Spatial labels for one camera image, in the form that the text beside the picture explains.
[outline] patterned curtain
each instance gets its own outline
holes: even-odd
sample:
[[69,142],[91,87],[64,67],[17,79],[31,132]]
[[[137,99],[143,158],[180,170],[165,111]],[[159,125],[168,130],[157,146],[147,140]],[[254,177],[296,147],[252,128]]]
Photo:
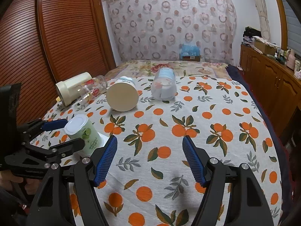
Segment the patterned curtain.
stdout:
[[179,60],[183,44],[207,62],[233,64],[231,0],[108,0],[121,61]]

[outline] bedspread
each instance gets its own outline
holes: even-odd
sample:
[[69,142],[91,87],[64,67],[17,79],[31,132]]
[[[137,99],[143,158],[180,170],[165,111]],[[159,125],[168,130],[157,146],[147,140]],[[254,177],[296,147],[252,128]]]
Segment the bedspread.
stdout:
[[206,63],[191,61],[146,61],[132,60],[125,62],[106,74],[106,79],[116,79],[122,76],[141,77],[154,76],[163,67],[174,70],[176,76],[210,76],[230,79],[225,63]]
[[[112,110],[105,95],[100,95],[88,106],[74,103],[63,109],[57,103],[44,117],[71,119],[86,114],[98,132],[117,137],[118,149],[106,180],[95,189],[109,225],[191,225],[205,188],[195,182],[188,167],[184,135],[224,164],[249,164],[277,225],[282,196],[278,157],[247,90],[233,80],[177,77],[175,99],[157,101],[150,92],[152,81],[153,77],[134,79],[140,97],[128,112]],[[32,144],[49,148],[66,140],[60,129],[44,132]],[[61,165],[78,160],[74,154],[63,158]],[[217,225],[225,222],[230,188],[231,184],[225,185]],[[76,224],[83,225],[73,184],[70,193]]]

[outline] clear plastic jar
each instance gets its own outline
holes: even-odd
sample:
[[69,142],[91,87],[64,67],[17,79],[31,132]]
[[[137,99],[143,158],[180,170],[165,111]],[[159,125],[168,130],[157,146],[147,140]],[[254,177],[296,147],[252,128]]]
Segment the clear plastic jar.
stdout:
[[173,99],[177,93],[176,75],[173,69],[159,69],[150,90],[155,99],[164,101]]
[[80,84],[78,87],[81,96],[79,103],[84,105],[104,93],[108,87],[108,83],[105,78],[100,75]]

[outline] wardrobe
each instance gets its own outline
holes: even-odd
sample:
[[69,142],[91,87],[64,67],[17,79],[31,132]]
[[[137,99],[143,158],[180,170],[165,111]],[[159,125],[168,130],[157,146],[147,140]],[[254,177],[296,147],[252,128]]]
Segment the wardrobe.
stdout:
[[22,83],[18,124],[51,108],[55,83],[115,67],[101,0],[14,0],[0,21],[0,86]]

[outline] person's hand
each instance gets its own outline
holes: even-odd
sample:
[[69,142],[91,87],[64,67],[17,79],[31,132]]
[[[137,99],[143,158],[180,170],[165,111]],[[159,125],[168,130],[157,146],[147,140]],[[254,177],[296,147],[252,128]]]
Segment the person's hand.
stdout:
[[[0,186],[6,191],[12,191],[13,185],[11,182],[21,183],[24,179],[22,177],[15,176],[10,170],[0,171]],[[41,183],[40,180],[26,178],[27,184],[24,186],[26,193],[29,195],[34,195]]]
[[0,171],[0,186],[7,191],[13,190],[13,185],[11,182],[21,183],[23,182],[22,177],[15,176],[10,170]]
[[27,178],[26,182],[27,184],[25,185],[25,190],[27,194],[34,195],[37,192],[41,180]]

